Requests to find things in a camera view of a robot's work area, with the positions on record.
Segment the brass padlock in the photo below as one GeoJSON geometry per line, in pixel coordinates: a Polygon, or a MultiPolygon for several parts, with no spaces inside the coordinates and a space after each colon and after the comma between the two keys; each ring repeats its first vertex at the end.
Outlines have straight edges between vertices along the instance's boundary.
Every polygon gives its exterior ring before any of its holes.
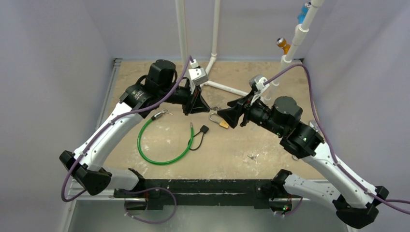
{"type": "Polygon", "coordinates": [[[211,122],[218,124],[222,128],[228,129],[230,127],[229,124],[217,113],[211,113],[208,119],[211,122]]]}

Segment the padlock key set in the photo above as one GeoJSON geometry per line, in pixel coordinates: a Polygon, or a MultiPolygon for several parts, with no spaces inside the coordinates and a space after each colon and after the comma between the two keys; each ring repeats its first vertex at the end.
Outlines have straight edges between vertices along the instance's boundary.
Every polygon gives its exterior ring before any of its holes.
{"type": "Polygon", "coordinates": [[[215,107],[211,107],[210,110],[219,111],[219,110],[222,110],[222,108],[215,106],[215,107]]]}

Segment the lock key set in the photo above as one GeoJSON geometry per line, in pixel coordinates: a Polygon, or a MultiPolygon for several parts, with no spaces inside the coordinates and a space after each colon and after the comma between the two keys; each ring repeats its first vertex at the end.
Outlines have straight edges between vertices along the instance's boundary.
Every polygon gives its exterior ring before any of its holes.
{"type": "Polygon", "coordinates": [[[159,115],[164,115],[164,114],[173,115],[171,112],[169,112],[168,110],[165,110],[165,109],[159,112],[159,115]]]}

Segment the green cable lock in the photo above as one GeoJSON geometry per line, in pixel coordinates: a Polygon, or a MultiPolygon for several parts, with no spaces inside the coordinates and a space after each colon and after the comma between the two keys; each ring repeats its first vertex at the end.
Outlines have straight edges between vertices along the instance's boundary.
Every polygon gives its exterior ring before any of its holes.
{"type": "Polygon", "coordinates": [[[192,123],[182,129],[166,126],[166,121],[162,121],[161,117],[169,114],[159,115],[159,112],[141,127],[136,147],[144,161],[164,166],[174,164],[188,155],[193,145],[194,126],[192,123]]]}

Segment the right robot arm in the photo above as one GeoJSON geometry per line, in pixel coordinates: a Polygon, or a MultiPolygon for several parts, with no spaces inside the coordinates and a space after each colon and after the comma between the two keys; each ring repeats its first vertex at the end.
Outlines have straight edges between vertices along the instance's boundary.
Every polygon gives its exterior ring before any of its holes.
{"type": "Polygon", "coordinates": [[[276,196],[292,194],[320,203],[352,228],[361,229],[373,223],[388,190],[368,183],[354,172],[344,174],[339,168],[342,161],[332,158],[324,138],[300,120],[302,112],[291,97],[278,97],[272,107],[261,100],[251,102],[250,97],[242,97],[230,101],[228,108],[219,110],[218,115],[232,128],[253,122],[277,135],[285,151],[316,169],[328,182],[319,184],[280,170],[271,184],[276,196]]]}

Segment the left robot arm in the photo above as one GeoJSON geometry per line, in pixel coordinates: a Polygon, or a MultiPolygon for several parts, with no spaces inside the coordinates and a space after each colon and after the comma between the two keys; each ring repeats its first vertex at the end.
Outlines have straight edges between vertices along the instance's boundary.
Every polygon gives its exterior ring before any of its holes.
{"type": "Polygon", "coordinates": [[[173,62],[156,60],[146,75],[126,88],[111,115],[89,139],[73,152],[62,152],[61,163],[91,196],[110,188],[140,197],[144,193],[141,175],[133,169],[104,168],[107,157],[133,127],[164,102],[181,105],[185,115],[209,112],[201,95],[201,85],[207,81],[205,68],[192,58],[181,75],[173,62]]]}

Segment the orange valve fitting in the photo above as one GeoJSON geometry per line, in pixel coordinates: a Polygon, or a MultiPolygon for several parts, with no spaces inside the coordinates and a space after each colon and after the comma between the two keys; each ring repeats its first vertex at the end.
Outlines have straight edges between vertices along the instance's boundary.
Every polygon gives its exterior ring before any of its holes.
{"type": "Polygon", "coordinates": [[[276,45],[283,50],[283,54],[285,54],[285,55],[288,54],[288,52],[290,50],[290,47],[291,47],[291,45],[288,44],[286,39],[283,38],[283,37],[280,37],[280,38],[277,39],[276,45]]]}

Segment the blue valve fitting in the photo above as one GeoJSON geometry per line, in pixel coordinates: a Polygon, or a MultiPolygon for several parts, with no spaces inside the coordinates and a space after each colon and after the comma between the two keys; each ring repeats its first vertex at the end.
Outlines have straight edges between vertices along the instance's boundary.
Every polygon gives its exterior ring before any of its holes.
{"type": "Polygon", "coordinates": [[[309,9],[310,9],[310,6],[311,6],[311,2],[310,2],[310,1],[309,1],[309,2],[305,2],[304,5],[302,6],[301,12],[300,12],[300,14],[299,14],[298,17],[297,17],[299,24],[302,24],[302,23],[303,23],[303,21],[304,21],[306,15],[307,15],[307,13],[308,13],[308,11],[309,11],[309,9]]]}

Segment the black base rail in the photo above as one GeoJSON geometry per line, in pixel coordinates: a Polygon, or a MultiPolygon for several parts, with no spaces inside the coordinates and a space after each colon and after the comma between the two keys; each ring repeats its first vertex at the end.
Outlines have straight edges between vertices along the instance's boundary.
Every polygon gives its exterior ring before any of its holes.
{"type": "Polygon", "coordinates": [[[132,190],[114,191],[115,198],[141,198],[149,210],[178,206],[250,206],[289,213],[300,206],[300,196],[289,194],[273,179],[144,179],[132,190]]]}

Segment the white pvc pipe frame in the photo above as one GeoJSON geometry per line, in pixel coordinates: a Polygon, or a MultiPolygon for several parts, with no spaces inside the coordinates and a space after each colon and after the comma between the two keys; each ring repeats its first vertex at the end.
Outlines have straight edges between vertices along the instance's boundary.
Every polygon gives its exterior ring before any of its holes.
{"type": "Polygon", "coordinates": [[[278,72],[303,59],[314,32],[325,22],[329,0],[177,0],[176,16],[183,61],[207,60],[209,73],[223,60],[277,60],[278,72]],[[302,24],[298,15],[311,2],[302,24]],[[288,54],[276,45],[283,37],[288,54]]]}

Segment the aluminium frame rail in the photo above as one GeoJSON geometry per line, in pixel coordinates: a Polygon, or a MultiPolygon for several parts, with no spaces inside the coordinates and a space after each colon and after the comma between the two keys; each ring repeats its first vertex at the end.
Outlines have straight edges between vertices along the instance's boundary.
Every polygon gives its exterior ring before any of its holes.
{"type": "Polygon", "coordinates": [[[112,84],[112,70],[117,57],[108,57],[101,61],[96,58],[82,62],[85,70],[79,72],[75,78],[70,93],[73,94],[74,105],[70,108],[73,120],[72,129],[76,129],[75,139],[70,150],[74,150],[85,142],[95,131],[101,119],[103,106],[107,102],[110,85],[112,84]]]}

